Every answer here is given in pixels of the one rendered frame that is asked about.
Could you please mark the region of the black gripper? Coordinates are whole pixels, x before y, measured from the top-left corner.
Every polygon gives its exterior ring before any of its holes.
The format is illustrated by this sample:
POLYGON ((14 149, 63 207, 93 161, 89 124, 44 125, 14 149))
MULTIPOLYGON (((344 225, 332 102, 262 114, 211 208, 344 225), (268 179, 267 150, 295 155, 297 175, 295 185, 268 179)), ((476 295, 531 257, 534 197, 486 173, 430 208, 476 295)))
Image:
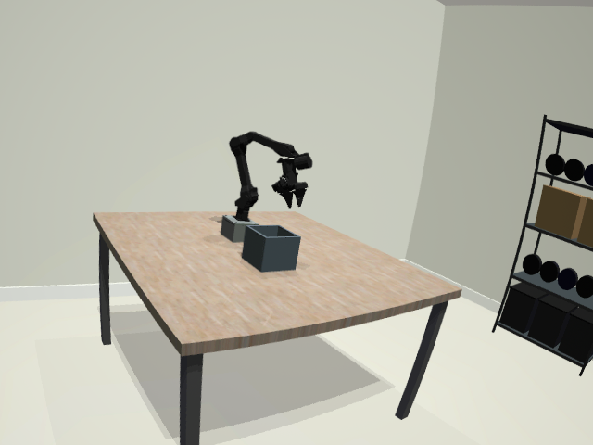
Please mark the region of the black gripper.
POLYGON ((279 195, 284 197, 284 200, 285 200, 289 209, 292 207, 292 199, 293 199, 293 193, 294 193, 296 196, 297 205, 299 207, 301 207, 303 197, 307 190, 305 188, 308 188, 308 183, 297 181, 297 175, 298 175, 297 171, 283 172, 282 177, 284 177, 284 175, 287 176, 287 178, 290 182, 290 185, 289 186, 286 185, 284 188, 282 188, 282 190, 277 191, 277 193, 281 193, 279 195), (292 190, 295 190, 295 191, 292 191, 292 190), (292 192, 290 192, 290 191, 292 191, 292 192))

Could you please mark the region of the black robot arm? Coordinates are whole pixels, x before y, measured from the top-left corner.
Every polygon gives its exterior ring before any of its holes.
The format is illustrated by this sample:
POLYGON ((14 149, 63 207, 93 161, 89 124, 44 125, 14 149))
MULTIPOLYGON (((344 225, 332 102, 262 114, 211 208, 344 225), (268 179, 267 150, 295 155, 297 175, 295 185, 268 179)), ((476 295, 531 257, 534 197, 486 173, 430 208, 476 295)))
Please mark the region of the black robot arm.
MULTIPOLYGON (((286 159, 279 158, 276 163, 282 163, 283 172, 295 171, 298 169, 306 170, 312 168, 312 159, 309 152, 298 154, 292 145, 277 142, 269 137, 265 137, 257 132, 249 131, 247 133, 233 137, 230 141, 230 149, 236 157, 237 170, 241 182, 240 198, 234 203, 237 206, 236 216, 233 216, 238 221, 250 222, 247 218, 249 207, 252 207, 258 200, 258 190, 253 187, 250 179, 250 174, 246 162, 246 146, 250 142, 258 142, 266 147, 271 148, 275 153, 281 157, 288 157, 286 159), (294 159, 290 159, 294 158, 294 159)), ((280 176, 280 180, 274 183, 271 187, 276 191, 282 190, 285 186, 289 186, 290 182, 287 176, 284 178, 280 176)))

